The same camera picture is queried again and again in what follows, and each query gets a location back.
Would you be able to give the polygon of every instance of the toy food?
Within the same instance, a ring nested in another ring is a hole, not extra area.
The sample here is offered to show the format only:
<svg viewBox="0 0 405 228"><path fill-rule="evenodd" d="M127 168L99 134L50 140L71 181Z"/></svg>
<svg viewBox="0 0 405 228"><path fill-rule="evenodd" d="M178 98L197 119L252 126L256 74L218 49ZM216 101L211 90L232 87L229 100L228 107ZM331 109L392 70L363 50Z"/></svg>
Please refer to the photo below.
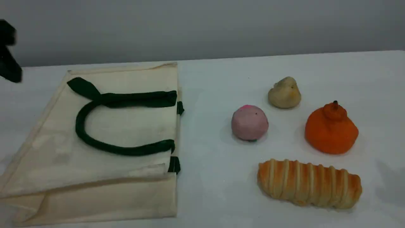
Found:
<svg viewBox="0 0 405 228"><path fill-rule="evenodd" d="M254 105L244 105L233 113L232 132L240 139L256 141L269 129L264 112Z"/></svg>
<svg viewBox="0 0 405 228"><path fill-rule="evenodd" d="M305 138L309 144L328 154L346 153L357 136L357 127L337 101L315 110L305 126Z"/></svg>
<svg viewBox="0 0 405 228"><path fill-rule="evenodd" d="M278 108L293 108L301 101L300 90L292 77L285 77L274 84L267 97L269 102Z"/></svg>
<svg viewBox="0 0 405 228"><path fill-rule="evenodd" d="M352 208L362 193L358 175L322 165L271 159L259 164L258 182L269 196L299 206Z"/></svg>

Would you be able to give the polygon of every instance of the fake bread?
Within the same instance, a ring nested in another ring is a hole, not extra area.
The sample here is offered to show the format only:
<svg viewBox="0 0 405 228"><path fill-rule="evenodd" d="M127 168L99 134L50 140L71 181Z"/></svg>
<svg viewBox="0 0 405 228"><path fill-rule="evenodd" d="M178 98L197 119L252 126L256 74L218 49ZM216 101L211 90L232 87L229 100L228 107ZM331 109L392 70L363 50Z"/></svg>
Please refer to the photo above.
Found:
<svg viewBox="0 0 405 228"><path fill-rule="evenodd" d="M352 208L362 193L358 175L345 169L299 161L271 159L259 164L260 187L274 199L287 200L299 206L314 204L337 209Z"/></svg>

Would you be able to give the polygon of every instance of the pink bun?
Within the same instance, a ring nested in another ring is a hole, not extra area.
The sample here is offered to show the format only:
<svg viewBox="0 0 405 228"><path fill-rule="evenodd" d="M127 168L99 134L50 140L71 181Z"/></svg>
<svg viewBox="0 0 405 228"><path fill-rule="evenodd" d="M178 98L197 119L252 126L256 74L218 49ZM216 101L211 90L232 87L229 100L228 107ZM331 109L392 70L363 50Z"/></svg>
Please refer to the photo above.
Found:
<svg viewBox="0 0 405 228"><path fill-rule="evenodd" d="M268 129L267 117L259 107L244 105L233 113L232 132L240 139L258 140Z"/></svg>

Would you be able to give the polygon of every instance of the white table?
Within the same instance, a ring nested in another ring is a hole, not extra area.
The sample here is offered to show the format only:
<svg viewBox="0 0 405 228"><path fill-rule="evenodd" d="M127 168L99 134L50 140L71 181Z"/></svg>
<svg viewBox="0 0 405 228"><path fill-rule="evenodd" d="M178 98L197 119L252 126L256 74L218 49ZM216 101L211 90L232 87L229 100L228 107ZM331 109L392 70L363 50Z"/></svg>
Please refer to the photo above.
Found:
<svg viewBox="0 0 405 228"><path fill-rule="evenodd" d="M22 84L1 80L0 173L68 69L131 64L27 67ZM296 78L302 93L293 110L278 110L266 100L285 76ZM179 80L185 113L177 218L46 227L405 226L405 52L180 61ZM309 114L333 100L360 131L352 150L339 157L315 151L303 137ZM256 143L231 134L232 113L245 104L262 108L270 122ZM338 212L272 200L256 184L258 163L270 158L346 168L361 177L360 201L354 210Z"/></svg>

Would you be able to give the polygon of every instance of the pink top spot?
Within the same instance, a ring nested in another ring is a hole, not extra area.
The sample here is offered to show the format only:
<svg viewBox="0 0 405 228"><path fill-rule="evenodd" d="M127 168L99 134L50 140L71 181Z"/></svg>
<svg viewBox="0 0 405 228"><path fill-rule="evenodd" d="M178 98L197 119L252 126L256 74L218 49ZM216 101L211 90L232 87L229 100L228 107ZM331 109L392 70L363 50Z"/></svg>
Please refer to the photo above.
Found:
<svg viewBox="0 0 405 228"><path fill-rule="evenodd" d="M249 107L253 107L253 105L244 105L244 106L240 107L239 109L245 109L245 108L249 108Z"/></svg>

